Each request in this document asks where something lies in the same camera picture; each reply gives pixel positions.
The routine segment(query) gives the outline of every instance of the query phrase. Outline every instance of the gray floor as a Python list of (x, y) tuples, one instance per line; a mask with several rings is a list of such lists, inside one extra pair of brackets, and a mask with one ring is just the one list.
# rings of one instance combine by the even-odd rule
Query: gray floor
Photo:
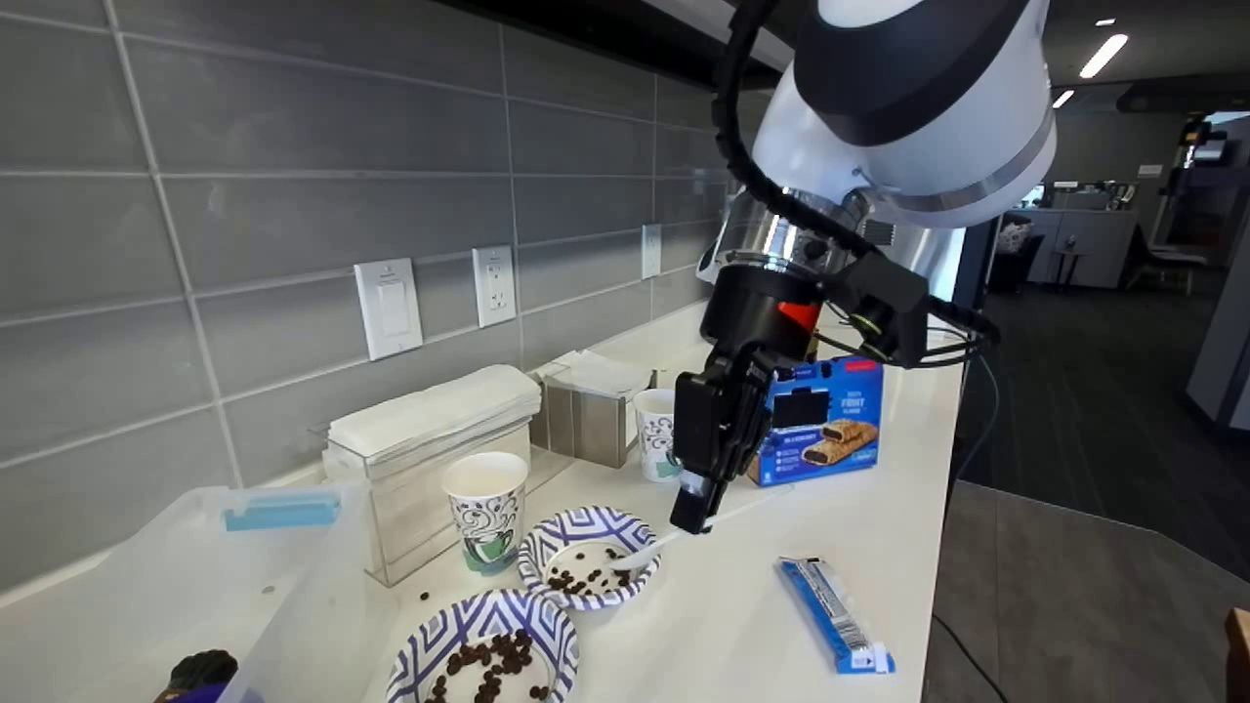
[[(1250, 604), (1250, 581), (1156, 531), (980, 484), (954, 490), (938, 611), (1011, 703), (1213, 703), (1235, 604)], [(925, 700), (990, 700), (939, 627)]]
[[(966, 475), (1163, 531), (1250, 579), (1250, 432), (1184, 395), (1209, 309), (1170, 289), (990, 295), (1002, 411)], [(984, 389), (973, 372), (966, 438), (989, 423)]]

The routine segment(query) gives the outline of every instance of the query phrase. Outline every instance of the electrical outlet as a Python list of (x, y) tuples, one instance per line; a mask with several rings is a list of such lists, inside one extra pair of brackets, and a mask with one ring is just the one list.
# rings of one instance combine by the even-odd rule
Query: electrical outlet
[(515, 315), (511, 251), (472, 251), (476, 325), (499, 325)]
[(352, 265), (352, 273), (355, 273), (365, 359), (421, 348), (412, 263), (404, 256), (359, 263)]
[(660, 276), (660, 251), (665, 251), (660, 221), (644, 221), (637, 238), (640, 238), (640, 276)]

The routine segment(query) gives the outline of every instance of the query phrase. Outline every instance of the paper cup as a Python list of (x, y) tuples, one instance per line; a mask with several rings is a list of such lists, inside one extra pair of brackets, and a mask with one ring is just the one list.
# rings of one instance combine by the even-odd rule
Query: paper cup
[(441, 471), (467, 571), (495, 572), (515, 562), (520, 486), (528, 471), (528, 462), (515, 454), (467, 454)]
[(673, 389), (640, 389), (632, 395), (632, 415), (637, 415), (637, 454), (640, 454), (640, 471), (648, 480), (675, 480), (673, 464)]

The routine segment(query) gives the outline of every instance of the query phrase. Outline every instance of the snack box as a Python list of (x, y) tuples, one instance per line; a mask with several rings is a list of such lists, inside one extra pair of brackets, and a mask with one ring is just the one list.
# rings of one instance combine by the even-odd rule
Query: snack box
[(872, 467), (881, 423), (881, 361), (847, 355), (777, 372), (765, 406), (774, 425), (756, 447), (755, 484)]

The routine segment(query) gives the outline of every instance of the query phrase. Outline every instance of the white countertop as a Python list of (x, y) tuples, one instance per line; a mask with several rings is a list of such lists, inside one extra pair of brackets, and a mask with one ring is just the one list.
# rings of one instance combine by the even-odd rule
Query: white countertop
[[(673, 382), (704, 361), (699, 309), (673, 311), (598, 342), (604, 355), (644, 359)], [(938, 542), (960, 372), (886, 372), (878, 464), (851, 475), (755, 486), (736, 480), (710, 535), (665, 548), (660, 579), (618, 611), (576, 611), (583, 703), (637, 700), (920, 700)], [(673, 484), (648, 484), (637, 464), (600, 467), (535, 447), (528, 522), (572, 505), (614, 505), (669, 531)], [(821, 555), (851, 594), (851, 611), (899, 661), (894, 677), (837, 677), (777, 579), (777, 557)], [(476, 588), (515, 587), (467, 572), (446, 552), (404, 579), (385, 648), (441, 604)]]

